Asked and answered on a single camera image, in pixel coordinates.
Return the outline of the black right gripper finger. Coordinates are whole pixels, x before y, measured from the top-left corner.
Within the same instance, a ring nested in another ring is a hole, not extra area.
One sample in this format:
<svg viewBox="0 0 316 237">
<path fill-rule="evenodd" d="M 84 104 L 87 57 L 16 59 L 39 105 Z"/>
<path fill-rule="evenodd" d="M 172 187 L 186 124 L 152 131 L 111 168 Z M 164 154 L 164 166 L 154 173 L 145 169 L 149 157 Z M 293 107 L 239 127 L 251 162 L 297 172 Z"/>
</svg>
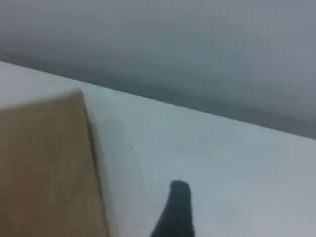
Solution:
<svg viewBox="0 0 316 237">
<path fill-rule="evenodd" d="M 190 185 L 182 180 L 170 183 L 165 207 L 156 223 L 152 237 L 193 237 L 192 199 Z"/>
</svg>

